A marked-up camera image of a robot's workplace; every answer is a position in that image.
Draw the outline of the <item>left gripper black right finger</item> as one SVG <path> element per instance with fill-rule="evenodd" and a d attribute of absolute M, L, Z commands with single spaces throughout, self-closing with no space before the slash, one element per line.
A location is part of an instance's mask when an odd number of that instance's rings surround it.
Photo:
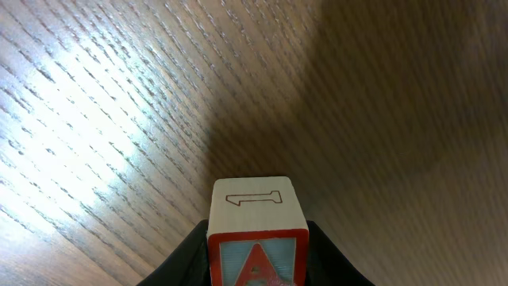
<path fill-rule="evenodd" d="M 310 232 L 305 286 L 374 286 L 314 221 Z"/>

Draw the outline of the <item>red letter A block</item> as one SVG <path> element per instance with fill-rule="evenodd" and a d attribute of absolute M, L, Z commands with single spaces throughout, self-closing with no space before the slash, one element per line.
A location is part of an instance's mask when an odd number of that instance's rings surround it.
<path fill-rule="evenodd" d="M 303 285 L 309 240 L 288 177 L 215 181 L 206 234 L 213 285 Z"/>

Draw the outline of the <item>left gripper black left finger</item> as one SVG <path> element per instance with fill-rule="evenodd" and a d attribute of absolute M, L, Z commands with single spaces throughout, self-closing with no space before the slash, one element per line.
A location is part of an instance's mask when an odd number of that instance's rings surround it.
<path fill-rule="evenodd" d="M 204 219 L 170 256 L 137 286 L 210 286 L 210 263 Z"/>

